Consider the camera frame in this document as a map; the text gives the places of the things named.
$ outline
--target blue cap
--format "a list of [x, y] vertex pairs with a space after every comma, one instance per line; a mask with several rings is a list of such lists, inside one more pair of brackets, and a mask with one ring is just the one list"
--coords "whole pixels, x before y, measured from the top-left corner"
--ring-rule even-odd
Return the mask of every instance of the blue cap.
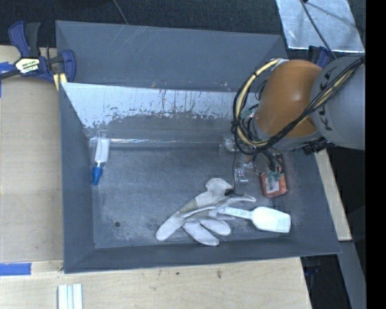
[[98, 181], [102, 176], [102, 174], [103, 174], [103, 168], [97, 167], [97, 166], [93, 167], [91, 169], [91, 184], [98, 185]]

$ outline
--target black floor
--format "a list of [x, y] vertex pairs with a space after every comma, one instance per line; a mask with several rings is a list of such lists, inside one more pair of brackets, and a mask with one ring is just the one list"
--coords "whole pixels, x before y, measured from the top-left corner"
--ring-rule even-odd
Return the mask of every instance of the black floor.
[[[275, 0], [117, 1], [130, 24], [282, 35]], [[365, 46], [366, 0], [348, 1]], [[55, 20], [123, 22], [112, 0], [0, 0], [0, 44], [10, 44], [8, 27], [19, 20], [41, 22], [39, 46], [51, 47]], [[307, 58], [304, 51], [289, 51], [294, 55]], [[365, 273], [365, 154], [342, 148], [328, 152]], [[303, 263], [313, 308], [350, 308], [336, 256], [310, 257]]]

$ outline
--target small bottle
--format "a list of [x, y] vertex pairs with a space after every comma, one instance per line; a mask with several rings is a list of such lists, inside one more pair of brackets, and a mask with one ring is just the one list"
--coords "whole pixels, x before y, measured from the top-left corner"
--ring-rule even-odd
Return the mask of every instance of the small bottle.
[[95, 164], [91, 169], [91, 184], [93, 185], [98, 185], [100, 177], [103, 175], [110, 150], [110, 138], [108, 138], [107, 131], [98, 131], [96, 140]]

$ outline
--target yellow cable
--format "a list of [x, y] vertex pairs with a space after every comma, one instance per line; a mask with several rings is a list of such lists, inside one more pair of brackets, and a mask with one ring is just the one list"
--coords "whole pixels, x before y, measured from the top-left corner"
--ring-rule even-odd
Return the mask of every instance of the yellow cable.
[[[267, 63], [266, 65], [262, 66], [260, 69], [258, 69], [247, 81], [246, 81], [246, 84], [244, 85], [243, 89], [242, 89], [242, 92], [241, 94], [239, 95], [239, 99], [238, 99], [238, 103], [236, 105], [236, 111], [235, 111], [235, 116], [236, 116], [236, 120], [239, 120], [240, 119], [240, 112], [241, 112], [241, 109], [242, 109], [242, 103], [243, 103], [243, 100], [244, 100], [244, 97], [246, 95], [246, 92], [248, 90], [248, 88], [252, 85], [253, 81], [263, 72], [265, 71], [266, 69], [268, 69], [269, 67], [277, 64], [278, 62], [280, 61], [280, 59], [275, 59], [269, 63]], [[342, 86], [344, 84], [344, 82], [352, 75], [352, 73], [354, 72], [355, 70], [349, 70], [348, 72], [346, 72], [344, 75], [342, 75], [331, 87], [329, 87], [327, 90], [325, 90], [325, 92], [323, 92], [320, 100], [315, 104], [315, 107], [314, 109], [316, 109], [317, 107], [319, 107], [319, 105], [323, 104], [328, 96], [330, 94], [332, 94], [333, 90], [339, 86]], [[303, 121], [305, 121], [305, 119], [307, 119], [308, 115], [305, 116], [303, 119], [301, 119], [297, 125], [295, 127], [297, 127], [299, 124], [301, 124]], [[254, 147], [264, 147], [270, 139], [267, 139], [267, 140], [264, 140], [264, 141], [260, 141], [260, 142], [253, 142], [253, 141], [250, 141], [246, 135], [243, 134], [243, 132], [241, 131], [240, 127], [237, 127], [237, 134], [239, 135], [239, 137], [241, 138], [241, 140], [248, 144], [248, 145], [251, 145], [251, 146], [254, 146]]]
[[[239, 98], [237, 100], [237, 104], [236, 104], [236, 111], [235, 111], [235, 116], [236, 116], [236, 120], [239, 120], [240, 118], [240, 112], [242, 110], [242, 103], [243, 103], [243, 100], [244, 100], [244, 97], [246, 96], [246, 92], [248, 90], [248, 88], [252, 85], [253, 81], [264, 71], [266, 71], [268, 68], [270, 68], [271, 66], [273, 65], [276, 65], [277, 63], [279, 63], [281, 61], [281, 59], [274, 59], [272, 61], [270, 61], [269, 63], [265, 64], [264, 66], [262, 66], [261, 68], [259, 68], [253, 75], [250, 76], [250, 78], [246, 81], [246, 84], [244, 85], [240, 95], [239, 95]], [[246, 136], [243, 134], [243, 132], [241, 131], [240, 127], [237, 127], [237, 134], [239, 135], [239, 137], [242, 139], [242, 141], [248, 145], [260, 145], [262, 144], [263, 142], [252, 142], [252, 141], [249, 141], [249, 139], [246, 138]]]

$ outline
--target table surface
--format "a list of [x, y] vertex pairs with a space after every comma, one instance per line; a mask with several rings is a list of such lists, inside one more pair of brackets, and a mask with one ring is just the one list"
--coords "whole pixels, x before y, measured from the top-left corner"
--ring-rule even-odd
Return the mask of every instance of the table surface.
[[[14, 47], [0, 46], [0, 62], [13, 62], [18, 57], [18, 52]], [[3, 95], [11, 89], [27, 93], [24, 90], [37, 87], [55, 91], [55, 86], [39, 82], [37, 79], [14, 77], [3, 82]], [[44, 106], [44, 109], [42, 109], [42, 111], [45, 111], [46, 108], [54, 108], [52, 105], [57, 104], [57, 101], [43, 100], [40, 104], [48, 104], [47, 107]], [[8, 108], [4, 111], [1, 105], [0, 100], [0, 200], [9, 194], [6, 189], [4, 191], [1, 187], [2, 182], [3, 185], [7, 182], [7, 180], [5, 180], [6, 182], [3, 181], [3, 177], [9, 177], [9, 174], [1, 171], [3, 163], [1, 157], [9, 156], [12, 153], [16, 154], [19, 150], [15, 145], [13, 147], [2, 145], [11, 144], [12, 141], [6, 137], [9, 136], [9, 131], [5, 133], [1, 131], [2, 128], [9, 129], [9, 121], [5, 125], [2, 123], [8, 118]], [[316, 159], [329, 208], [335, 222], [338, 239], [351, 240], [349, 226], [329, 158], [326, 152], [322, 151], [316, 154]], [[39, 163], [40, 160], [38, 162], [29, 162], [28, 168], [34, 168], [34, 164]], [[20, 193], [15, 193], [14, 196], [20, 198], [22, 204], [20, 207], [32, 208], [32, 215], [29, 218], [18, 219], [17, 228], [25, 227], [28, 230], [40, 230], [38, 223], [42, 223], [43, 217], [38, 218], [38, 216], [43, 215], [49, 218], [48, 223], [57, 225], [54, 228], [57, 230], [62, 222], [61, 219], [54, 218], [54, 216], [57, 217], [59, 212], [52, 214], [52, 208], [49, 209], [46, 206], [51, 202], [54, 205], [54, 200], [43, 200], [40, 204], [35, 205], [31, 202], [35, 198], [34, 193], [26, 192], [26, 189], [23, 190], [22, 196]], [[15, 219], [14, 214], [12, 216], [0, 216], [0, 236], [2, 231], [8, 228], [8, 225], [11, 225], [12, 219]], [[36, 232], [30, 237], [39, 238], [43, 235]], [[60, 254], [52, 251], [58, 251], [59, 249], [54, 247], [54, 241], [50, 243], [51, 245], [47, 247], [41, 247], [44, 251], [39, 253], [37, 260], [32, 262], [32, 274], [30, 276], [0, 278], [0, 308], [56, 308], [57, 286], [75, 283], [82, 283], [83, 285], [85, 309], [136, 307], [311, 308], [302, 265], [298, 257], [220, 265], [65, 275], [62, 271], [62, 260], [53, 259], [59, 257]]]

